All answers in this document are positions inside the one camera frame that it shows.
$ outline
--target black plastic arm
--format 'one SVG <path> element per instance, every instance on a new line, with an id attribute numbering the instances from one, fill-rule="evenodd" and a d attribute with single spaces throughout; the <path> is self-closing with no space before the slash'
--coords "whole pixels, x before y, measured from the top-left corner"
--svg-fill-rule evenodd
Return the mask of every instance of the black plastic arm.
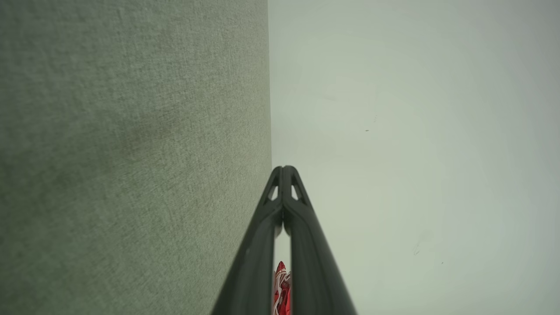
<path id="1" fill-rule="evenodd" d="M 272 200 L 276 187 L 278 197 Z M 282 223 L 292 243 L 292 315 L 355 315 L 309 196 L 292 166 L 272 171 L 212 315 L 272 313 L 274 239 Z"/>

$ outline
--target red object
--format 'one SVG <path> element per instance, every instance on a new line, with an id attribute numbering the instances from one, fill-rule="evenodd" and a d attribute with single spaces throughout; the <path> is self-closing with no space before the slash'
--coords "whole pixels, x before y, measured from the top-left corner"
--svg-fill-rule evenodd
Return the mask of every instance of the red object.
<path id="1" fill-rule="evenodd" d="M 290 315 L 290 288 L 292 286 L 292 276 L 286 271 L 283 262 L 278 264 L 274 277 L 274 305 L 272 315 Z"/>

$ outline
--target green fabric wall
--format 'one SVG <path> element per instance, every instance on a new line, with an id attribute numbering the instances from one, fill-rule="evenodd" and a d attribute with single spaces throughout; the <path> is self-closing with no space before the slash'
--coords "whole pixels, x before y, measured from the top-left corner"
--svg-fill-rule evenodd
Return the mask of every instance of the green fabric wall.
<path id="1" fill-rule="evenodd" d="M 0 2 L 0 314 L 206 314 L 271 165 L 266 0 Z"/>

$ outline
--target white wall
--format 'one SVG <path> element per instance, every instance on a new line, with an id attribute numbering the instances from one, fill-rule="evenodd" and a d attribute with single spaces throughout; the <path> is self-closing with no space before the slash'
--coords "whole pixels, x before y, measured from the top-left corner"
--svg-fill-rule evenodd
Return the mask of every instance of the white wall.
<path id="1" fill-rule="evenodd" d="M 560 313 L 559 34 L 558 1 L 269 0 L 273 164 L 360 314 Z"/>

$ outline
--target pale green wall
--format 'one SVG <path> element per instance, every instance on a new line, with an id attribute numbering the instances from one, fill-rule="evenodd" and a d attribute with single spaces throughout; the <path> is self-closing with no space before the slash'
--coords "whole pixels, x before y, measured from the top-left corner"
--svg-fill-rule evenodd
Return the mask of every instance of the pale green wall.
<path id="1" fill-rule="evenodd" d="M 558 1 L 270 0 L 269 31 L 273 164 L 360 314 L 560 313 Z"/>
<path id="2" fill-rule="evenodd" d="M 0 314 L 208 314 L 268 77 L 265 0 L 2 1 Z"/>

